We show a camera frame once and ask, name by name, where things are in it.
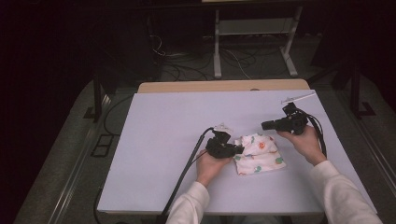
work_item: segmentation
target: table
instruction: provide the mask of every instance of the table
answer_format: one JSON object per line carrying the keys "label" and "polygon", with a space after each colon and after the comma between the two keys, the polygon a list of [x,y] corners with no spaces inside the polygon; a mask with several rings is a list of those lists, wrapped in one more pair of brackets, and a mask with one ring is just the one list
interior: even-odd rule
{"label": "table", "polygon": [[[281,90],[279,83],[282,82],[285,90],[273,91],[274,88]],[[300,79],[142,84],[131,103],[98,210],[160,214],[199,135],[206,128],[225,122],[234,129],[232,139],[262,132],[261,122],[285,116],[281,100],[308,92],[312,91]],[[329,159],[358,186],[363,197],[374,207],[318,97],[309,97],[296,105],[321,122]],[[205,211],[207,214],[323,212],[308,174],[312,166],[275,131],[265,131],[265,134],[276,138],[287,167],[259,175],[238,176],[234,164],[226,166],[208,188],[212,199]],[[185,192],[194,179],[195,167],[192,166],[178,195]]]}

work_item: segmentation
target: human hand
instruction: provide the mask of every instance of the human hand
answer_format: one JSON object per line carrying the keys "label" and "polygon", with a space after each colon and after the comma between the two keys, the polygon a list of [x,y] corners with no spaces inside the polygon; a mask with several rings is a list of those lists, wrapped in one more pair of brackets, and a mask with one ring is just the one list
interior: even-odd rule
{"label": "human hand", "polygon": [[233,158],[216,159],[206,152],[206,149],[201,150],[197,155],[197,182],[200,182],[206,188],[214,177],[216,177],[221,169]]}
{"label": "human hand", "polygon": [[318,135],[313,127],[306,125],[300,135],[288,132],[277,132],[277,134],[291,141],[297,151],[314,166],[327,160],[320,149]]}

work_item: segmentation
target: cloth with fruit print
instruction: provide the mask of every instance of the cloth with fruit print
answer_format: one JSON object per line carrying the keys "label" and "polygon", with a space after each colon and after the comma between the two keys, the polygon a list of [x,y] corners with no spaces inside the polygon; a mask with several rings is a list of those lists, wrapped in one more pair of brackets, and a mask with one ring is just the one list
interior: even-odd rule
{"label": "cloth with fruit print", "polygon": [[235,140],[235,144],[245,148],[243,154],[233,157],[239,175],[252,175],[286,166],[271,136],[254,133]]}

